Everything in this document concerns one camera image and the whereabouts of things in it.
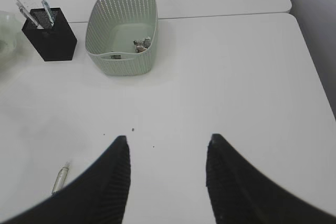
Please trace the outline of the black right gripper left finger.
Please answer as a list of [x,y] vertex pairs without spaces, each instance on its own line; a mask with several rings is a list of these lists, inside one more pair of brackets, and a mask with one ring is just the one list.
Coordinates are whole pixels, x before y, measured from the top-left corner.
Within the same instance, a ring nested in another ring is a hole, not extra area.
[[6,223],[122,223],[130,190],[130,148],[118,136],[79,177]]

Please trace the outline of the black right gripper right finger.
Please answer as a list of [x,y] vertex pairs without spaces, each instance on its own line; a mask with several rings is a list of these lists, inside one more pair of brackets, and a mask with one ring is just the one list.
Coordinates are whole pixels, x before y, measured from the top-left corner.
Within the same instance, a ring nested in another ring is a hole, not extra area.
[[335,216],[261,173],[220,134],[208,144],[206,187],[216,223],[335,223]]

